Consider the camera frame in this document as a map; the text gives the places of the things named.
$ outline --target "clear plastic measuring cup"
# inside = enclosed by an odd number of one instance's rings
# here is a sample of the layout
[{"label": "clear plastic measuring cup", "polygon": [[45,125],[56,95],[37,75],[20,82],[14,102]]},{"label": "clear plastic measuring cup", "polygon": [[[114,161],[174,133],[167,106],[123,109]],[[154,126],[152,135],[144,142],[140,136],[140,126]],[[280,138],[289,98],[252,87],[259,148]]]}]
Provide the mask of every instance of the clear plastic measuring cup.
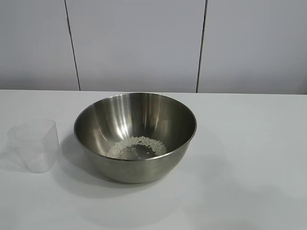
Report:
[{"label": "clear plastic measuring cup", "polygon": [[38,119],[13,127],[10,146],[33,173],[48,172],[60,154],[56,123]]}]

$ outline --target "white table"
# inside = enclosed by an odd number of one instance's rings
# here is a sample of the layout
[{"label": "white table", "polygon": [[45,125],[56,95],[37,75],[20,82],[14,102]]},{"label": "white table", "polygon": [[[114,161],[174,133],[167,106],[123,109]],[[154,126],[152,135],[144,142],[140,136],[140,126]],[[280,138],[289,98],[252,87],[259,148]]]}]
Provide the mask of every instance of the white table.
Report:
[{"label": "white table", "polygon": [[[307,96],[164,93],[191,108],[198,130],[180,164],[151,184],[118,184],[84,156],[72,128],[115,92],[0,91],[1,230],[306,230]],[[25,172],[7,131],[57,123],[52,170]]]}]

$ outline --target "stainless steel bowl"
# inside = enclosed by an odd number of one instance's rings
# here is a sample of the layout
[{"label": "stainless steel bowl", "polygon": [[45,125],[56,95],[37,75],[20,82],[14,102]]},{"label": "stainless steel bowl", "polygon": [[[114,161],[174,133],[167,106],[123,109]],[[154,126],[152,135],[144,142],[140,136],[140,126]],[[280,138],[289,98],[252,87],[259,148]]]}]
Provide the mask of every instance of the stainless steel bowl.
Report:
[{"label": "stainless steel bowl", "polygon": [[[153,93],[127,93],[102,99],[76,119],[74,133],[85,153],[104,175],[121,182],[143,183],[170,172],[182,159],[196,132],[189,108],[172,98]],[[120,160],[106,154],[116,142],[130,137],[162,141],[167,153]]]}]

